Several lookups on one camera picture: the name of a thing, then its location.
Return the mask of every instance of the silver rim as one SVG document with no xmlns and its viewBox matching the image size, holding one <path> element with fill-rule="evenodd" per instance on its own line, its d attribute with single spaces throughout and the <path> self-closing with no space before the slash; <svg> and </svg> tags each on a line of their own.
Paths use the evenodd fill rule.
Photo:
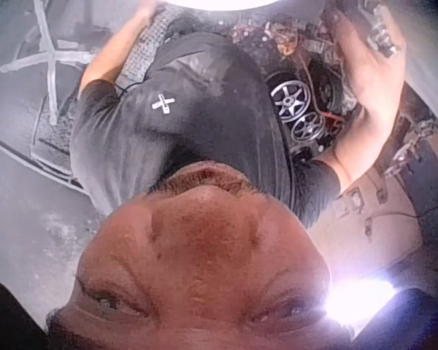
<svg viewBox="0 0 438 350">
<path fill-rule="evenodd" d="M 279 117 L 284 123 L 299 119 L 310 105 L 310 89 L 298 80 L 284 82 L 277 86 L 271 97 L 279 108 Z"/>
<path fill-rule="evenodd" d="M 295 142 L 313 141 L 324 132 L 324 118 L 310 112 L 298 120 L 292 127 L 291 137 Z"/>
</svg>

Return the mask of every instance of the black t-shirt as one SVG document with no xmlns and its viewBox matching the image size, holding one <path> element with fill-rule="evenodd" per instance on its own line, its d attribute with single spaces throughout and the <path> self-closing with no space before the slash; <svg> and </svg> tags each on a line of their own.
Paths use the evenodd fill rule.
<svg viewBox="0 0 438 350">
<path fill-rule="evenodd" d="M 292 164 L 258 67 L 214 34 L 163 45 L 145 81 L 121 100 L 103 80 L 82 92 L 72 168 L 110 214 L 189 164 L 214 160 L 246 175 L 310 226 L 340 191 L 322 162 Z"/>
</svg>

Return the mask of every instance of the white cross logo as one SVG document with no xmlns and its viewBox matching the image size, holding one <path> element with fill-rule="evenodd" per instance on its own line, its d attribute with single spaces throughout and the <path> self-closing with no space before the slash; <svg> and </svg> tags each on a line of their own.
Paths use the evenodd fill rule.
<svg viewBox="0 0 438 350">
<path fill-rule="evenodd" d="M 175 102 L 175 99 L 170 98 L 170 99 L 166 100 L 164 95 L 159 95 L 159 100 L 160 100 L 159 102 L 156 102 L 155 104 L 153 104 L 153 109 L 157 109 L 159 107 L 162 107 L 162 112 L 164 114 L 169 114 L 170 113 L 169 104 L 173 104 Z"/>
</svg>

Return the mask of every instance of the mouth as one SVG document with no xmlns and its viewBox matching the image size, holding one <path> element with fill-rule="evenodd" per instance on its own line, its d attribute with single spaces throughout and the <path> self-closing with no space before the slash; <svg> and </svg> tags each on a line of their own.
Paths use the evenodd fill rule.
<svg viewBox="0 0 438 350">
<path fill-rule="evenodd" d="M 260 192 L 239 171 L 225 164 L 207 161 L 180 169 L 167 180 L 151 187 L 148 194 L 163 193 L 176 196 L 205 185 L 219 187 L 237 197 Z"/>
</svg>

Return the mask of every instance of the mustache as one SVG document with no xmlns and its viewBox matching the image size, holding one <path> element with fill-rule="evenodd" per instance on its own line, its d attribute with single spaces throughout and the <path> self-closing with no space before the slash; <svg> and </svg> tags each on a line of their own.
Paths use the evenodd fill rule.
<svg viewBox="0 0 438 350">
<path fill-rule="evenodd" d="M 261 193 L 248 179 L 237 179 L 226 172 L 202 169 L 193 173 L 175 174 L 152 186 L 147 194 L 165 193 L 181 195 L 195 187 L 204 185 L 219 187 L 236 197 L 244 194 Z"/>
</svg>

